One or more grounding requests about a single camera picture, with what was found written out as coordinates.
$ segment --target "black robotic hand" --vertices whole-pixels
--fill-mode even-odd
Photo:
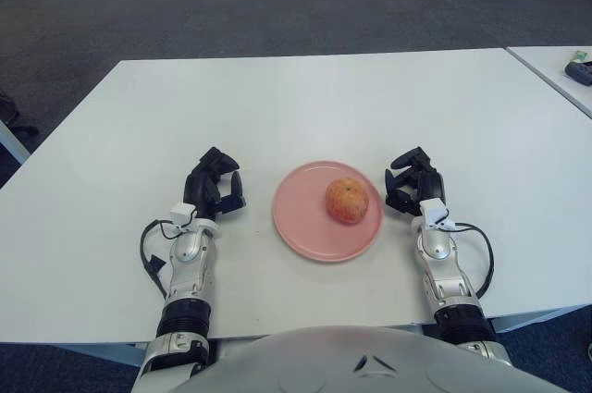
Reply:
[[[444,180],[429,162],[430,158],[418,146],[390,164],[392,169],[409,168],[397,176],[393,176],[389,169],[385,170],[388,206],[402,213],[422,215],[419,202],[439,198],[446,203]],[[412,193],[402,190],[402,187],[411,187]]]
[[[242,197],[241,175],[237,171],[239,164],[232,157],[212,147],[200,159],[200,163],[185,180],[183,201],[195,205],[197,218],[216,219],[217,213],[229,213],[245,206]],[[217,183],[220,176],[232,173],[230,194],[220,197]]]

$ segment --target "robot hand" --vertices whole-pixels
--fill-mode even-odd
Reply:
[[[421,147],[408,151],[390,164],[392,169],[407,166],[409,168],[398,176],[385,170],[388,206],[402,213],[422,215],[419,202],[440,199],[442,203],[446,203],[442,176],[430,165],[430,158]],[[402,187],[410,187],[412,193],[403,191]]]
[[[135,391],[151,378],[151,372],[166,379],[190,375],[202,370],[208,363],[210,312],[214,287],[214,263],[218,231],[215,219],[218,213],[229,213],[245,206],[242,196],[239,165],[217,148],[211,148],[187,176],[183,202],[170,212],[171,220],[155,220],[143,232],[141,258],[144,268],[165,296],[165,307],[158,324],[156,338],[146,349],[144,361],[136,380]],[[224,174],[232,173],[230,194],[220,197],[216,184]],[[163,225],[171,225],[174,235],[167,236]],[[166,239],[174,240],[169,254],[172,277],[166,291],[158,272],[166,264],[152,256],[145,258],[143,243],[148,231],[160,226]]]
[[[458,247],[450,235],[458,231],[457,224],[450,219],[450,210],[445,205],[442,176],[430,165],[430,158],[420,147],[395,159],[390,167],[406,166],[409,168],[396,177],[386,170],[386,203],[402,213],[415,215],[411,226],[416,235],[416,255],[424,269],[425,296],[440,337],[509,363],[505,349],[497,342],[495,332],[483,315],[477,292],[459,267]],[[411,187],[412,193],[403,191],[402,187]],[[479,228],[470,226],[469,229],[483,234],[489,245],[487,236]],[[485,289],[493,270],[490,247],[489,251],[490,272]]]

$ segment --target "robotic arm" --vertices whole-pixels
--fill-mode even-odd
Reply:
[[[161,388],[173,387],[208,364],[207,334],[216,260],[214,236],[218,231],[215,219],[218,213],[229,213],[245,205],[238,169],[231,157],[211,148],[187,176],[183,202],[171,209],[171,220],[154,221],[142,234],[144,268],[165,295],[165,306],[156,338],[146,349],[134,392],[153,391],[155,379]],[[227,173],[232,173],[231,192],[220,197],[216,184]],[[156,225],[162,228],[163,224],[171,225],[175,231],[169,237],[162,229],[165,238],[174,240],[169,254],[173,273],[168,291],[164,291],[158,277],[166,263],[155,256],[148,261],[143,250],[147,232]]]
[[[483,315],[480,295],[477,296],[482,293],[475,292],[459,267],[458,247],[451,236],[458,230],[445,205],[442,176],[430,165],[430,158],[420,147],[395,159],[390,167],[407,167],[396,177],[386,170],[386,202],[402,213],[415,215],[412,232],[417,237],[417,257],[424,269],[424,291],[440,338],[487,358],[511,364],[508,353],[498,343]],[[402,188],[410,188],[412,193]],[[493,254],[489,257],[493,268]],[[489,279],[490,275],[481,291],[487,289]]]
[[[442,340],[453,345],[383,327],[325,326],[257,339],[203,370],[209,351],[214,221],[217,213],[244,206],[238,167],[213,148],[188,176],[183,203],[171,210],[171,220],[147,227],[170,224],[176,230],[167,237],[175,240],[170,250],[173,277],[168,291],[159,287],[165,307],[134,393],[563,391],[514,369],[496,341],[478,300],[487,282],[475,292],[458,265],[451,234],[468,224],[450,219],[442,176],[421,148],[393,162],[395,169],[408,167],[398,176],[387,170],[387,204],[415,216],[412,231],[425,294]],[[229,172],[232,191],[221,198],[216,183]],[[154,257],[148,261],[143,247],[142,261],[156,282],[164,262]]]

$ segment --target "gray carpet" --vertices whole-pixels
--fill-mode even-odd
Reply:
[[[40,128],[23,136],[34,150],[121,59],[588,45],[591,21],[592,0],[0,0],[0,87]],[[0,148],[0,185],[16,169]],[[504,343],[519,367],[589,392],[589,328],[588,309]],[[134,375],[47,347],[0,357],[1,391],[128,391]]]

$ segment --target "black cable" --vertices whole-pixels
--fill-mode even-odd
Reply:
[[[197,208],[194,208],[193,211],[191,211],[189,222],[187,222],[186,224],[181,225],[180,227],[181,228],[185,228],[188,224],[190,224],[192,222],[192,220],[193,220],[193,215],[195,213],[197,213]],[[160,226],[160,232],[162,233],[162,235],[163,235],[163,237],[165,239],[173,240],[173,239],[178,238],[182,234],[184,234],[184,232],[181,231],[179,234],[176,234],[175,236],[167,236],[167,234],[165,233],[165,229],[163,228],[163,225],[164,224],[172,224],[172,222],[170,220],[158,220],[158,219],[155,219],[150,224],[148,224],[146,226],[146,228],[144,229],[144,231],[142,232],[142,235],[140,237],[140,259],[142,260],[142,266],[144,267],[144,270],[146,270],[146,273],[148,273],[148,276],[156,284],[156,287],[161,292],[161,294],[163,295],[163,297],[166,299],[167,298],[167,295],[166,295],[167,292],[165,291],[165,288],[163,287],[163,284],[160,281],[160,278],[158,277],[158,272],[155,271],[153,269],[153,267],[150,265],[150,262],[148,261],[148,259],[146,259],[146,254],[144,253],[144,241],[146,240],[146,236],[156,226]]]
[[[479,233],[483,237],[483,239],[485,239],[485,243],[487,244],[487,253],[489,254],[489,268],[487,270],[487,275],[485,276],[485,280],[483,281],[483,285],[476,292],[477,298],[481,299],[481,297],[487,292],[487,289],[489,288],[489,285],[491,284],[491,279],[493,278],[493,270],[494,270],[495,263],[494,263],[494,259],[493,259],[493,250],[491,249],[491,243],[489,242],[489,238],[487,237],[487,234],[485,234],[481,228],[476,227],[475,225],[466,224],[463,222],[457,222],[456,225],[458,225],[460,227],[466,227],[466,228],[463,228],[463,229],[442,229],[442,228],[439,228],[439,230],[446,231],[447,233],[462,233],[464,231],[473,230],[473,231],[476,231],[477,233]]]
[[[448,219],[448,216],[450,215],[450,210],[447,208],[446,209],[446,214],[443,215],[440,219],[438,219],[436,222],[434,222],[434,225],[439,224],[441,221]]]
[[[148,224],[148,226],[146,226],[146,228],[142,232],[142,236],[140,237],[140,259],[142,259],[142,266],[144,267],[144,270],[146,270],[146,273],[148,273],[148,276],[156,284],[156,286],[158,287],[158,290],[161,292],[163,297],[166,299],[167,292],[165,291],[165,288],[163,287],[162,282],[158,278],[158,273],[155,272],[155,270],[152,268],[152,266],[150,265],[150,262],[148,262],[148,259],[146,259],[146,255],[144,254],[144,240],[146,239],[146,236],[154,227],[156,227],[157,225],[161,225],[161,222],[163,222],[163,221],[158,220],[158,219],[153,220],[150,224]]]

